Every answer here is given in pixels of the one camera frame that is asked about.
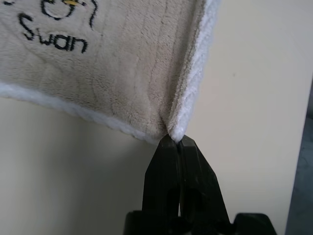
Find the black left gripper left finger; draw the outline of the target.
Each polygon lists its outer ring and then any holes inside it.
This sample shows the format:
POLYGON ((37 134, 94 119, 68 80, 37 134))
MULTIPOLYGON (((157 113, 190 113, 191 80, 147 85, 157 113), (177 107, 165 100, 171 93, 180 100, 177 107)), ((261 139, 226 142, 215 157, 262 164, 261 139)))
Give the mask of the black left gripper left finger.
POLYGON ((180 182, 176 143, 163 137, 145 173, 142 210, 176 217, 179 212, 180 182))

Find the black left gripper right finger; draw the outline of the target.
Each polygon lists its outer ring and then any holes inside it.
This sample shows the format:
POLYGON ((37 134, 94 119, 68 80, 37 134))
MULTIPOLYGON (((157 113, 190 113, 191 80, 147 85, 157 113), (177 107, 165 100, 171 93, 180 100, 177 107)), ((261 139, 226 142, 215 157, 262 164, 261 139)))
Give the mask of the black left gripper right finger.
POLYGON ((187 220, 228 220, 217 176, 190 137, 180 141, 182 215, 187 220))

